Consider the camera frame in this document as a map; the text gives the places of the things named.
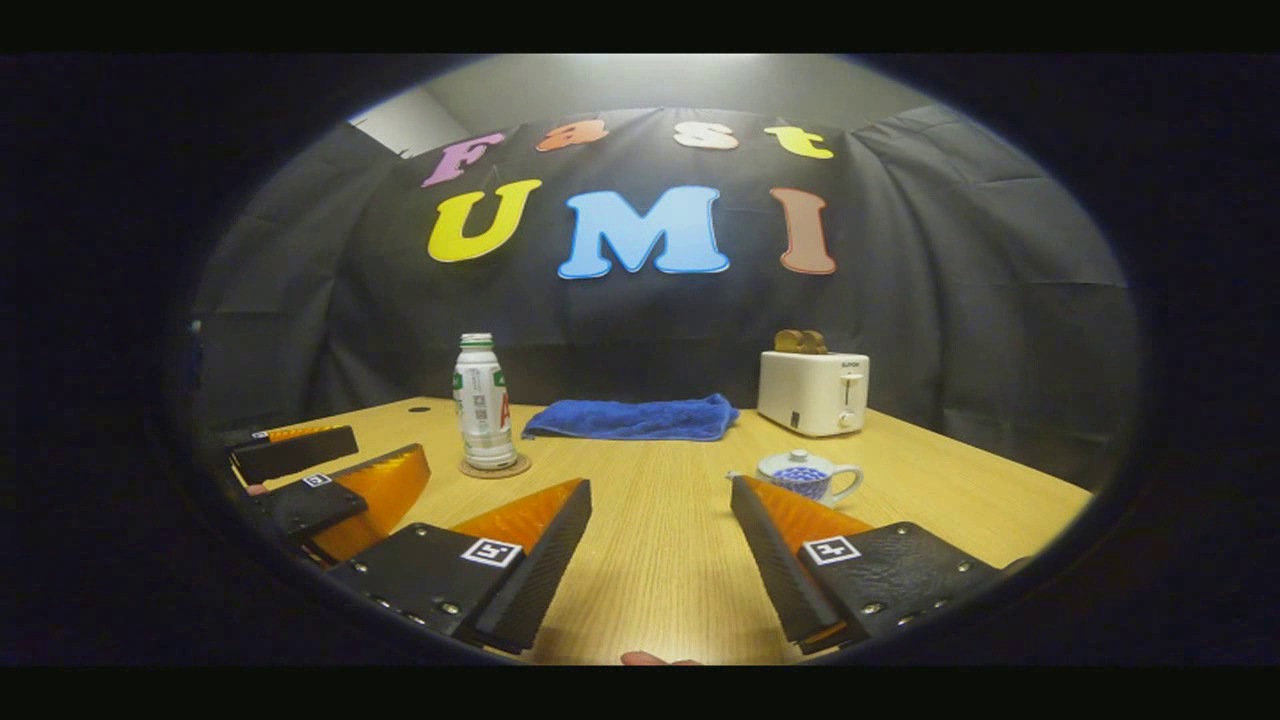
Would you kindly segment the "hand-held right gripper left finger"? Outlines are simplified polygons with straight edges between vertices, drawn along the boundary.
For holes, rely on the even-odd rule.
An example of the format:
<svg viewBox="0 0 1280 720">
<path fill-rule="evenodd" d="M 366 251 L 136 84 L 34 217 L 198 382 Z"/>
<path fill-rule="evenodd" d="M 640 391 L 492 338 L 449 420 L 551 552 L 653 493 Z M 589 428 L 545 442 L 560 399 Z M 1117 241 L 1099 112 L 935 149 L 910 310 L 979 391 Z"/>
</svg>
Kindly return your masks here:
<svg viewBox="0 0 1280 720">
<path fill-rule="evenodd" d="M 593 514 L 575 478 L 452 528 L 410 524 L 326 570 L 402 623 L 460 642 L 532 648 Z"/>
</svg>

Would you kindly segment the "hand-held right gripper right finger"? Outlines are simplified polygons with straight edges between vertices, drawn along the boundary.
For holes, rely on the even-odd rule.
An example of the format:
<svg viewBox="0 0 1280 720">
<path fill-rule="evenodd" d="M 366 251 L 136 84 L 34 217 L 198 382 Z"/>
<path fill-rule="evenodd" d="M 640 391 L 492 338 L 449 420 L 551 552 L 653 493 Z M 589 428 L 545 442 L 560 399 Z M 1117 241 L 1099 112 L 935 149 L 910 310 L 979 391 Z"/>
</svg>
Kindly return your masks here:
<svg viewBox="0 0 1280 720">
<path fill-rule="evenodd" d="M 731 477 L 730 507 L 803 653 L 896 635 L 1001 578 L 915 523 L 870 527 L 754 477 Z"/>
</svg>

